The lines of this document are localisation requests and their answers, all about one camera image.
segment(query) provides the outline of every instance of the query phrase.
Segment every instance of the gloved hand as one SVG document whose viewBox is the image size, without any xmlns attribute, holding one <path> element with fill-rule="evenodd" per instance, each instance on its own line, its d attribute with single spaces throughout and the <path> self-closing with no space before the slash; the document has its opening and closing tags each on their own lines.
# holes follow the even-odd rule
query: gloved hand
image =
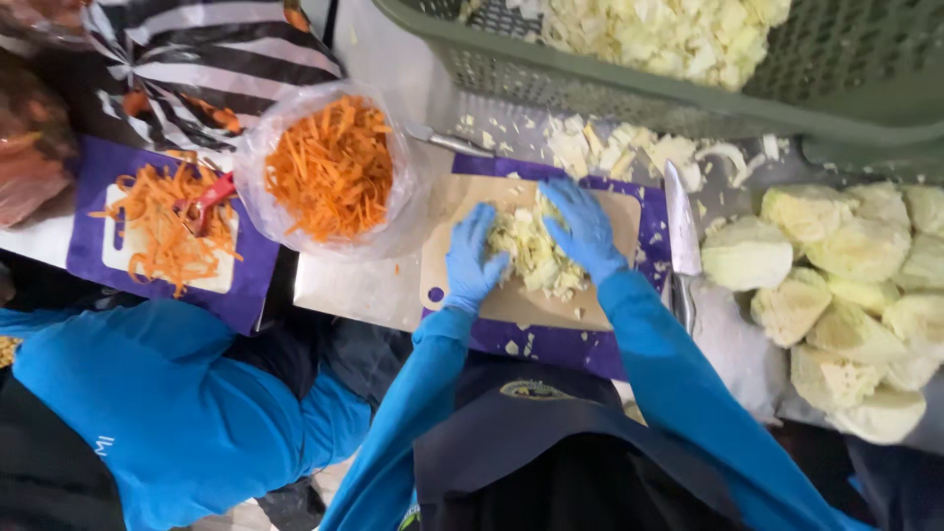
<svg viewBox="0 0 944 531">
<path fill-rule="evenodd" d="M 630 266 L 613 244 L 610 218 L 588 191 L 570 179 L 541 181 L 538 190 L 561 211 L 561 216 L 570 226 L 567 231 L 556 220 L 545 216 L 544 225 L 550 237 L 567 256 L 590 273 L 594 284 L 600 285 L 619 269 Z"/>
<path fill-rule="evenodd" d="M 473 316 L 492 291 L 508 265 L 508 253 L 502 251 L 484 262 L 485 237 L 495 219 L 495 207 L 479 203 L 452 229 L 452 243 L 446 254 L 449 294 L 444 306 L 455 306 Z"/>
</svg>

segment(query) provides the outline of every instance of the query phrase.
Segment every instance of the red vegetable peeler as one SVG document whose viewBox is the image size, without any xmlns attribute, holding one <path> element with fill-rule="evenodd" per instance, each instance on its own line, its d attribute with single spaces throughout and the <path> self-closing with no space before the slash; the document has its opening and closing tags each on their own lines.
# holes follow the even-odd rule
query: red vegetable peeler
<svg viewBox="0 0 944 531">
<path fill-rule="evenodd" d="M 174 214 L 177 214 L 180 222 L 183 223 L 190 234 L 202 238 L 207 235 L 208 212 L 210 209 L 235 193 L 236 185 L 233 184 L 233 172 L 229 172 L 212 186 L 208 186 L 196 200 L 178 199 L 174 203 Z"/>
</svg>

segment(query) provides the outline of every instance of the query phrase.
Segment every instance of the black and white striped bag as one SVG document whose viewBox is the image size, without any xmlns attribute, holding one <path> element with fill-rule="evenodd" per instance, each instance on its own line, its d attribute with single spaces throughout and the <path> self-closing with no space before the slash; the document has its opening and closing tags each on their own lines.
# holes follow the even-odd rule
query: black and white striped bag
<svg viewBox="0 0 944 531">
<path fill-rule="evenodd" d="M 285 21 L 282 0 L 94 0 L 82 23 L 111 75 L 143 89 L 151 107 L 127 116 L 124 94 L 99 91 L 105 112 L 157 149 L 235 145 L 240 133 L 182 95 L 232 110 L 247 128 L 297 87 L 342 76 L 321 41 Z"/>
</svg>

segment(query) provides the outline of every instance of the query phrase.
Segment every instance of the basket mesh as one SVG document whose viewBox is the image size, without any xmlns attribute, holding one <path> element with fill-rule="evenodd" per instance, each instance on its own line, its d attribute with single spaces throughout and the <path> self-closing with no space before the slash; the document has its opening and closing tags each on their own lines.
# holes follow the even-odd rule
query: basket mesh
<svg viewBox="0 0 944 531">
<path fill-rule="evenodd" d="M 446 20 L 456 19 L 462 5 L 462 0 L 386 1 Z M 505 0 L 483 0 L 466 25 L 517 39 L 540 32 L 539 21 L 505 8 Z M 793 0 L 789 20 L 771 31 L 767 59 L 743 94 L 876 125 L 939 122 L 944 98 L 937 83 L 921 81 L 944 64 L 942 41 L 944 0 Z M 458 42 L 430 40 L 429 45 L 460 87 L 518 103 L 613 116 L 691 137 L 802 132 L 644 95 L 633 89 L 632 77 L 605 84 L 534 61 L 471 51 Z"/>
</svg>

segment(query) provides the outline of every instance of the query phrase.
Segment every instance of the green plastic basket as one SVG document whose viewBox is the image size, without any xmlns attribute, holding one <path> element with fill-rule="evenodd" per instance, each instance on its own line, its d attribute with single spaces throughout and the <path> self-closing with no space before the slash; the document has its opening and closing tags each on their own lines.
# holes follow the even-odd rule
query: green plastic basket
<svg viewBox="0 0 944 531">
<path fill-rule="evenodd" d="M 694 138 L 803 133 L 859 163 L 944 158 L 944 0 L 794 0 L 740 94 L 526 43 L 540 23 L 504 0 L 459 23 L 462 1 L 374 3 L 472 92 Z"/>
</svg>

